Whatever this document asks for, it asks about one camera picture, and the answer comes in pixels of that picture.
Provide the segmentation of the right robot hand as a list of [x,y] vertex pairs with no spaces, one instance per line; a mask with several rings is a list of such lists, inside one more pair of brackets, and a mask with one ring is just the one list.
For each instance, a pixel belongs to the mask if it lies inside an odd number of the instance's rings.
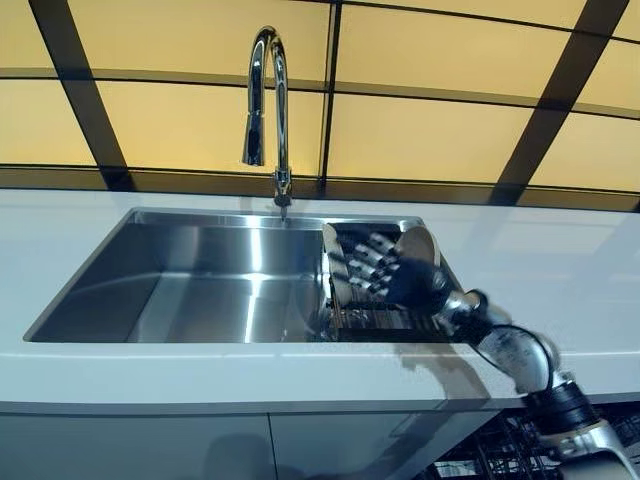
[[335,278],[366,292],[372,299],[404,309],[434,314],[445,305],[454,288],[438,266],[403,255],[387,237],[373,233],[358,243],[348,241],[351,256],[331,253],[346,272]]

